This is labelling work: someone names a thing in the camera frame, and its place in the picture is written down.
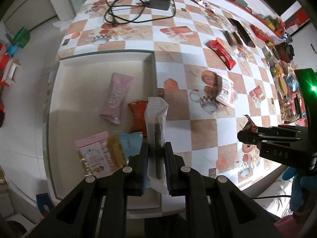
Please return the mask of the clear dark bar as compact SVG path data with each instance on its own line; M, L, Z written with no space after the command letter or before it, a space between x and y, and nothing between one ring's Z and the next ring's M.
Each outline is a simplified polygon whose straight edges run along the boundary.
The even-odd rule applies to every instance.
M165 122L169 105L160 97L148 97L145 112L149 160L147 178L149 186L163 194L167 194L164 169Z

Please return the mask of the red crinkled candy wrapper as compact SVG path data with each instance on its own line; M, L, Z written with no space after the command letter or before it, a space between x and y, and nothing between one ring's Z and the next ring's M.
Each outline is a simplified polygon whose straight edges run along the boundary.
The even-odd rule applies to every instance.
M252 121L251 117L247 114L244 115L247 118L247 123L242 128L243 131L249 131L249 132L257 132L258 127L255 125L255 123Z

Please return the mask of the red long snack packet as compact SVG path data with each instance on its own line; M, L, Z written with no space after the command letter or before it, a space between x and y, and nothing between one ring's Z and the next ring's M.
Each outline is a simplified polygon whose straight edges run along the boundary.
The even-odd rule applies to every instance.
M236 65L229 52L223 47L218 40L212 40L207 43L207 46L223 61L228 70L232 70Z

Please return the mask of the dark wrapped bar far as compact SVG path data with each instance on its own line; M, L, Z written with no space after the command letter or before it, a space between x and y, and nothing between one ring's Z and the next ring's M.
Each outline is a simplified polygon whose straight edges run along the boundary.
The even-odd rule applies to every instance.
M227 40L227 42L229 43L229 45L232 47L232 46L235 46L235 43L230 35L230 33L228 31L223 31L223 34Z

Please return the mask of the pink crispy cranberry packet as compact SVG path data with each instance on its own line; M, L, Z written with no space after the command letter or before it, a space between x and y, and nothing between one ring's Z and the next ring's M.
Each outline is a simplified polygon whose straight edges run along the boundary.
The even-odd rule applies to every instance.
M109 133L105 131L75 141L77 151L88 167L89 173L97 178L111 175L117 169L107 148L108 139Z

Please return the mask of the green plastic bucket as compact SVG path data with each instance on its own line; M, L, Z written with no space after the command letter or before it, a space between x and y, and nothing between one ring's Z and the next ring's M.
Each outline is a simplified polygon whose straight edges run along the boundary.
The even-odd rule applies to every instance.
M22 27L14 36L12 43L20 48L24 48L30 40L30 32Z

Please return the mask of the yellow snack packet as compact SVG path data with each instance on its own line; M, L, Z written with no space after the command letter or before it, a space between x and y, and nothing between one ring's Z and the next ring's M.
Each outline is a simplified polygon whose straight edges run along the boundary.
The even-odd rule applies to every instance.
M113 161L116 163L116 167L117 167L116 170L124 167L126 165L126 159L125 159L124 153L122 151L119 137L117 135L116 136L109 136L107 148L108 148L109 152L111 153L111 157L112 157ZM81 157L79 152L77 152L77 153L78 153L79 159L81 160L82 168L83 168L85 175L86 176L90 175L91 173L89 173L88 167L85 165L83 158Z

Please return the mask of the pink long snack packet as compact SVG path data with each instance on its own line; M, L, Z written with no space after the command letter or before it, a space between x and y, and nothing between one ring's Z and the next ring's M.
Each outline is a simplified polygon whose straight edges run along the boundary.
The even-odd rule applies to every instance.
M107 101L103 107L100 117L119 125L126 96L134 81L134 77L113 73L108 88Z

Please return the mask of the black power adapter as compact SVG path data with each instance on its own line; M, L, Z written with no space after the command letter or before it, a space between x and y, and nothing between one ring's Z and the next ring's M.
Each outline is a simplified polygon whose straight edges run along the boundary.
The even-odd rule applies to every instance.
M149 0L147 7L167 11L170 7L170 0Z

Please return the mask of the black phone on table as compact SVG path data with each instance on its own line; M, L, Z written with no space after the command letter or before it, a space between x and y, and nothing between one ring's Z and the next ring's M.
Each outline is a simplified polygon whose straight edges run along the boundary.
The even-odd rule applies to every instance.
M244 43L252 48L255 48L255 44L249 34L247 33L246 29L241 25L241 23L233 18L228 18L229 22L237 28L238 34L244 41Z

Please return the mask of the light blue snack packet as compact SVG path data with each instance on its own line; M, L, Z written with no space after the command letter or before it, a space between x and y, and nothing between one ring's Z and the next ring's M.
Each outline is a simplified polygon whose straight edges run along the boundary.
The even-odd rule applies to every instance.
M119 140L126 161L129 161L132 156L139 154L143 142L143 134L141 132L120 133Z

